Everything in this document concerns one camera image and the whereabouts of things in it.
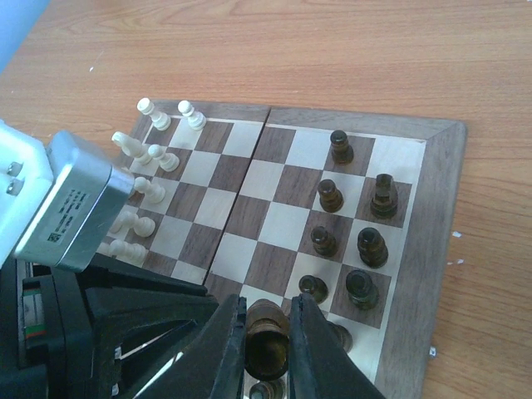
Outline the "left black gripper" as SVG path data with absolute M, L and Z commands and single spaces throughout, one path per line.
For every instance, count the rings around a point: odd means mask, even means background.
M 3 398 L 132 398 L 218 307 L 207 289 L 95 254 L 82 273 L 1 268 Z

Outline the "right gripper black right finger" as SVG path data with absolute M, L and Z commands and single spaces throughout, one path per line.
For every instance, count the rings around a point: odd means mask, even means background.
M 289 329 L 290 398 L 382 398 L 352 362 L 313 297 L 292 299 Z

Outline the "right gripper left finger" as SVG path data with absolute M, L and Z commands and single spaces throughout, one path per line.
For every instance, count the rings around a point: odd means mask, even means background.
M 128 357 L 128 397 L 241 398 L 246 299 L 174 298 L 167 330 Z

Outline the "dark rook chess piece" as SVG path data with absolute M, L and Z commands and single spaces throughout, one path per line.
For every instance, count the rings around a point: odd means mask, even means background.
M 245 369 L 260 381 L 280 378 L 288 370 L 289 320 L 274 302 L 259 299 L 246 315 Z

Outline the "dark pawn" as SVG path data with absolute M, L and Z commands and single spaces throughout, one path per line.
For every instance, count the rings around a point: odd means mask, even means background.
M 298 281 L 301 293 L 307 293 L 313 297 L 317 304 L 323 303 L 328 298 L 328 287 L 319 277 L 307 274 Z

